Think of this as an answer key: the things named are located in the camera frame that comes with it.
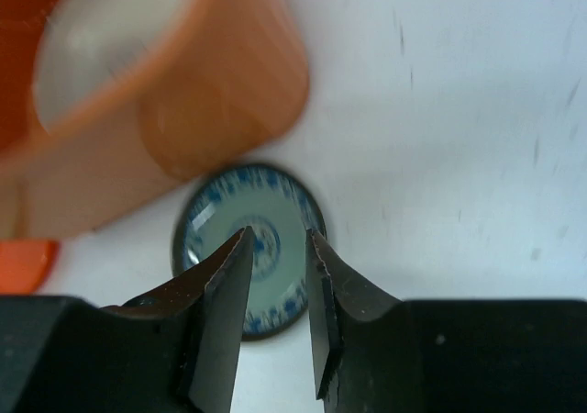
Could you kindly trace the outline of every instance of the tabletop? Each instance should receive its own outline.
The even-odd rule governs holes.
[[[247,155],[295,173],[341,257],[409,297],[587,296],[587,0],[288,0],[311,93]],[[171,278],[193,181],[63,244],[45,294]],[[323,411],[307,315],[243,343],[232,411]]]

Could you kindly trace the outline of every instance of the plate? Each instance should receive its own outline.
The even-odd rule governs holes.
[[[197,190],[173,237],[175,275],[197,267],[240,228],[255,232],[253,271],[243,333],[274,333],[307,306],[305,232],[326,236],[322,213],[307,189],[267,164],[230,168]]]

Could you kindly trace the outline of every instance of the orange container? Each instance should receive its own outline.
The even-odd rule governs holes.
[[[0,238],[59,238],[277,138],[308,91],[283,0],[193,0],[178,27],[48,135],[35,53],[57,0],[0,0]]]

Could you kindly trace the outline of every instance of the white object inside container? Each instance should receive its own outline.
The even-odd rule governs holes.
[[[40,123],[125,73],[172,31],[192,0],[60,0],[45,25],[33,76]]]

